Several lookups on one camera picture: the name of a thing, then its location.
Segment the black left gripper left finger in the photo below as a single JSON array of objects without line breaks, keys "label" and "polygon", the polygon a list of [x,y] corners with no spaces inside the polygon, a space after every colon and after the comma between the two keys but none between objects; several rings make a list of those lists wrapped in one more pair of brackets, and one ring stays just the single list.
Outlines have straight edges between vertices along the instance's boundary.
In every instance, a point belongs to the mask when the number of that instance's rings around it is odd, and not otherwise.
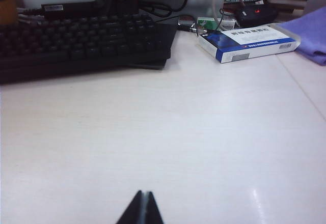
[{"label": "black left gripper left finger", "polygon": [[137,223],[139,219],[139,214],[141,210],[143,192],[139,190],[131,202],[128,204],[127,208],[124,210],[116,224],[132,224]]}]

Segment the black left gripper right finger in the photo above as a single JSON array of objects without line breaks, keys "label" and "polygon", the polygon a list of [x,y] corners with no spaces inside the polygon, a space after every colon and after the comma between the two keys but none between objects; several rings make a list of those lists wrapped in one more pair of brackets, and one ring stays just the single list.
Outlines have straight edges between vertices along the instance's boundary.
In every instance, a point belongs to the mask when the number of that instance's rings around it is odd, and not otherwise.
[{"label": "black left gripper right finger", "polygon": [[148,201],[146,204],[146,216],[145,223],[147,224],[164,224],[162,216],[160,214],[158,205],[156,203],[154,194],[148,192]]}]

